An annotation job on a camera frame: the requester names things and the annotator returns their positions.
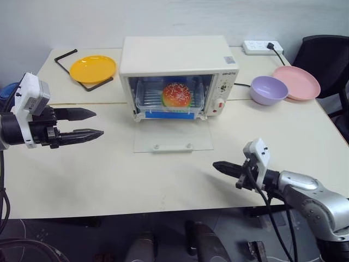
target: plate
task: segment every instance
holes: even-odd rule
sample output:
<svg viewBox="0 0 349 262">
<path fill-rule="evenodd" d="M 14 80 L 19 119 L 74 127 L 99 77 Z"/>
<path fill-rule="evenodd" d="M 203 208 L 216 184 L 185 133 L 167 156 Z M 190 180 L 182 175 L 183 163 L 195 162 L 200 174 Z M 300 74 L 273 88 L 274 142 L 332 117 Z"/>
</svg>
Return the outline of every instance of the plate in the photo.
<svg viewBox="0 0 349 262">
<path fill-rule="evenodd" d="M 320 94 L 320 84 L 307 71 L 299 67 L 285 65 L 273 73 L 273 77 L 281 80 L 288 88 L 288 97 L 295 100 L 310 100 Z"/>
<path fill-rule="evenodd" d="M 87 56 L 70 68 L 70 76 L 82 83 L 96 84 L 110 78 L 116 71 L 116 63 L 107 56 Z"/>
</svg>

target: robotic arm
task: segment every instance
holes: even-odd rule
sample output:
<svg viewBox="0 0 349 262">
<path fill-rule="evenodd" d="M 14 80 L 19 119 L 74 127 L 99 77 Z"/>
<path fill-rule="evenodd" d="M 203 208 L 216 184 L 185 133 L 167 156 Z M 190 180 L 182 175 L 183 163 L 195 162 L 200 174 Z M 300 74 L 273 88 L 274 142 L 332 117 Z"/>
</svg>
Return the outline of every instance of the robotic arm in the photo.
<svg viewBox="0 0 349 262">
<path fill-rule="evenodd" d="M 95 116 L 83 108 L 52 108 L 47 106 L 50 91 L 47 83 L 37 76 L 26 73 L 15 96 L 15 113 L 4 112 L 0 116 L 0 151 L 9 145 L 26 144 L 34 148 L 37 144 L 58 148 L 96 139 L 103 131 L 79 129 L 61 133 L 56 125 L 58 120 L 77 121 Z"/>
<path fill-rule="evenodd" d="M 268 147 L 261 139 L 249 142 L 243 150 L 243 166 L 229 162 L 215 162 L 213 166 L 223 174 L 238 178 L 236 187 L 255 189 L 247 172 L 268 194 L 299 211 L 316 237 L 321 258 L 325 262 L 349 261 L 349 200 L 327 190 L 310 176 L 267 169 L 270 159 Z"/>
</svg>

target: oven control knob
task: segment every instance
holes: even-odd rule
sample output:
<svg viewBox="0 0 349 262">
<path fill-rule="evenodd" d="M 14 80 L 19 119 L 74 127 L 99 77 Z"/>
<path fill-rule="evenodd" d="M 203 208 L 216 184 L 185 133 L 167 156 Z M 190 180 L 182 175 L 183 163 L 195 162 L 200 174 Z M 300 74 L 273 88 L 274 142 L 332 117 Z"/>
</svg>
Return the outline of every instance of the oven control knob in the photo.
<svg viewBox="0 0 349 262">
<path fill-rule="evenodd" d="M 222 98 L 217 98 L 215 101 L 214 101 L 214 110 L 217 110 L 217 111 L 221 111 L 224 107 L 224 99 Z"/>
</svg>

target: pink plate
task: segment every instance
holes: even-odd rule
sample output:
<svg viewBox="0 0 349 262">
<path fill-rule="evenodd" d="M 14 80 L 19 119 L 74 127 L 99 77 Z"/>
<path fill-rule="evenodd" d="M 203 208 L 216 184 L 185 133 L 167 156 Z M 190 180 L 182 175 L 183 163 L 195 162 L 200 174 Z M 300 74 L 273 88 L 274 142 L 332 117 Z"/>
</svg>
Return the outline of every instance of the pink plate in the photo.
<svg viewBox="0 0 349 262">
<path fill-rule="evenodd" d="M 281 80 L 288 88 L 288 97 L 295 100 L 310 100 L 320 94 L 320 84 L 307 71 L 285 65 L 274 71 L 273 77 Z"/>
</svg>

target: yellow plate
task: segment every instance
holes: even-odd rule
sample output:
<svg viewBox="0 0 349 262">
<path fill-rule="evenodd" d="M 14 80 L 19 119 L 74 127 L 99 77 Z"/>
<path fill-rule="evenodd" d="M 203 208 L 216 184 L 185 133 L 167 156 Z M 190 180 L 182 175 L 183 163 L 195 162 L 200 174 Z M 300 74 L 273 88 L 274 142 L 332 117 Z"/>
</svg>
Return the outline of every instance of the yellow plate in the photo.
<svg viewBox="0 0 349 262">
<path fill-rule="evenodd" d="M 76 61 L 70 68 L 70 76 L 86 84 L 100 83 L 116 71 L 116 63 L 107 56 L 87 56 Z"/>
</svg>

